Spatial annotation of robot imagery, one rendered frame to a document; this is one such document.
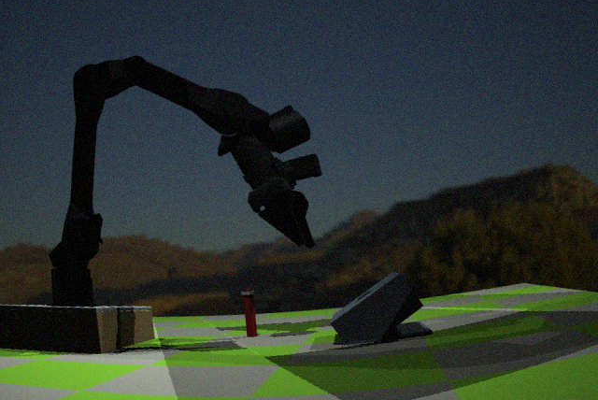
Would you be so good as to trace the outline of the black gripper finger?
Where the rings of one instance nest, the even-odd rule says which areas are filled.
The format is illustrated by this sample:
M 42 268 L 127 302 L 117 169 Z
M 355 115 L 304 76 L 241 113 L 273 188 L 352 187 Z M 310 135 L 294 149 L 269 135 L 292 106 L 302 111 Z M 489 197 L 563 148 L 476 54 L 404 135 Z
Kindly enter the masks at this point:
M 309 205 L 307 203 L 305 203 L 304 205 L 302 205 L 301 207 L 297 208 L 293 213 L 294 216 L 298 222 L 298 225 L 300 227 L 300 230 L 302 232 L 302 235 L 305 239 L 305 244 L 309 249 L 313 248 L 315 246 L 313 237 L 310 233 L 307 221 L 306 221 L 306 212 L 308 209 Z
M 292 211 L 295 194 L 289 193 L 273 205 L 267 207 L 258 216 L 288 237 L 298 246 L 305 244 L 298 222 Z

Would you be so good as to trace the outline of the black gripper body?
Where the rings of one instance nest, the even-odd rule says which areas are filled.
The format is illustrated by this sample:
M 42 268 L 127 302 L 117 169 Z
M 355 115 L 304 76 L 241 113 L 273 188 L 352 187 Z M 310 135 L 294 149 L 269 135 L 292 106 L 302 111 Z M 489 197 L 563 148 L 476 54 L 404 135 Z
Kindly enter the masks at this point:
M 301 192 L 293 191 L 293 185 L 279 176 L 274 162 L 273 154 L 266 154 L 248 164 L 242 172 L 242 178 L 252 189 L 248 197 L 252 211 L 259 213 L 260 207 L 267 208 L 289 193 L 295 194 L 292 211 L 309 204 Z

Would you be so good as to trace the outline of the dark grey sloped panel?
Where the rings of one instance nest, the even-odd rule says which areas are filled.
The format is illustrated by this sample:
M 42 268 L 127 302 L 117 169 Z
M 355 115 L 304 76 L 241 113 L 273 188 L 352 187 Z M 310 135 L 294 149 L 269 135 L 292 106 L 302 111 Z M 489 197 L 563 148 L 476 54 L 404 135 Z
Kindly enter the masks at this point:
M 346 345 L 432 335 L 421 321 L 402 323 L 421 307 L 422 302 L 401 274 L 391 272 L 338 310 L 330 324 Z

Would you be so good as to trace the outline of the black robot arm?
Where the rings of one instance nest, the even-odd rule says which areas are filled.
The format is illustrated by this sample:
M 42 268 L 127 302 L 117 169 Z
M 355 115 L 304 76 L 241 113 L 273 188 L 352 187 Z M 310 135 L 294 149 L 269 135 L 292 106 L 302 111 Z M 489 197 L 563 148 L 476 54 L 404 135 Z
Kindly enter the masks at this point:
M 84 65 L 73 80 L 77 120 L 70 205 L 62 240 L 49 254 L 56 268 L 51 269 L 53 304 L 47 306 L 98 307 L 93 305 L 93 280 L 87 268 L 99 250 L 99 243 L 103 244 L 102 216 L 93 214 L 97 123 L 105 99 L 135 85 L 193 111 L 223 135 L 218 155 L 231 152 L 242 172 L 254 160 L 272 154 L 271 151 L 280 154 L 310 139 L 306 118 L 291 105 L 269 115 L 239 93 L 200 86 L 139 55 Z M 317 154 L 286 162 L 275 159 L 279 176 L 293 187 L 296 180 L 322 175 Z

